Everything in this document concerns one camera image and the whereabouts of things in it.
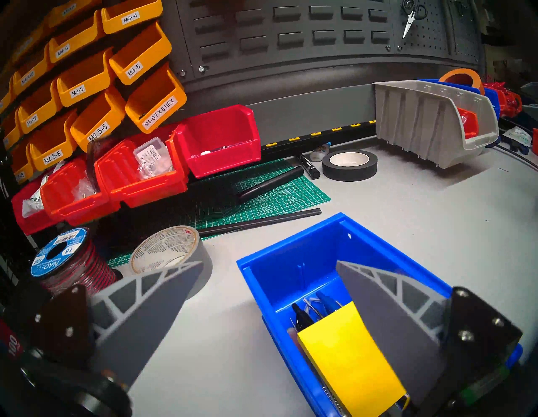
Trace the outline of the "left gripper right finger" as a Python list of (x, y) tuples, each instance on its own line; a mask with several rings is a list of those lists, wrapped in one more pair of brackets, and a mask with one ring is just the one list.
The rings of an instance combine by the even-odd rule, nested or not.
[(522, 331), (470, 289), (444, 297), (413, 277), (342, 260), (336, 271), (410, 408), (466, 408), (506, 378)]

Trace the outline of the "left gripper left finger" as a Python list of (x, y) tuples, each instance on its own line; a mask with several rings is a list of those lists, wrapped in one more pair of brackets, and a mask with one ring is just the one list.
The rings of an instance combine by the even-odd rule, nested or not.
[(32, 347), (74, 369), (112, 372), (131, 386), (174, 323), (204, 264), (139, 274), (88, 294), (71, 285), (32, 318)]

